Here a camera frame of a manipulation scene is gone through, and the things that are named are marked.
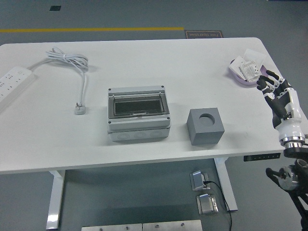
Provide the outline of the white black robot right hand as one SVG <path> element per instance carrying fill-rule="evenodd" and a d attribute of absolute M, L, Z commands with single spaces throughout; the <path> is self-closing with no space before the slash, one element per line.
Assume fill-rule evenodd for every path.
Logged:
<path fill-rule="evenodd" d="M 272 124 L 279 133 L 281 146 L 302 147 L 305 135 L 301 129 L 302 113 L 296 90 L 288 81 L 267 70 L 257 81 L 257 89 L 272 110 Z"/>

